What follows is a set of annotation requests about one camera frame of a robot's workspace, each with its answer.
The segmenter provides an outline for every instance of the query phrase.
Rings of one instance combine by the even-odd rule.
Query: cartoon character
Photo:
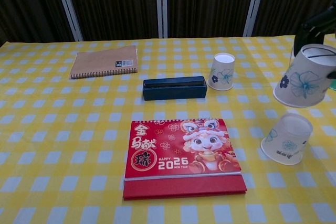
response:
[[[231,145],[224,137],[227,132],[219,130],[217,120],[183,121],[181,130],[186,133],[183,149],[195,153],[195,161],[189,163],[193,173],[203,173],[207,169],[231,172],[239,167],[237,158],[225,152]]]

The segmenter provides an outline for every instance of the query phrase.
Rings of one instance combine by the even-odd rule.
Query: white paper cup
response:
[[[262,151],[269,158],[284,165],[295,165],[302,160],[304,147],[313,130],[303,116],[287,113],[261,142]]]
[[[290,107],[305,108],[324,99],[336,71],[336,48],[309,44],[301,48],[273,90],[274,97]]]
[[[216,90],[229,90],[233,86],[235,57],[231,54],[216,54],[208,78],[208,85]]]

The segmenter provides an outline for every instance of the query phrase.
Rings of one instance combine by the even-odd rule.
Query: dark curtain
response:
[[[242,36],[250,0],[167,0],[169,37]]]
[[[84,40],[158,38],[156,0],[72,0]]]
[[[0,43],[73,41],[61,0],[0,0]]]
[[[253,36],[294,35],[311,16],[334,0],[261,0]]]

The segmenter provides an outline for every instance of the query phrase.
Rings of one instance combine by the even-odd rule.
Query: red circle emblem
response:
[[[149,150],[137,150],[133,155],[131,159],[131,165],[134,170],[137,170],[138,172],[145,172],[146,170],[152,169],[157,159],[157,155],[155,151],[149,149]]]

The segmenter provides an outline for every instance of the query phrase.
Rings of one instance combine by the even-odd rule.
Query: red calendar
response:
[[[223,119],[133,121],[124,199],[245,193]]]

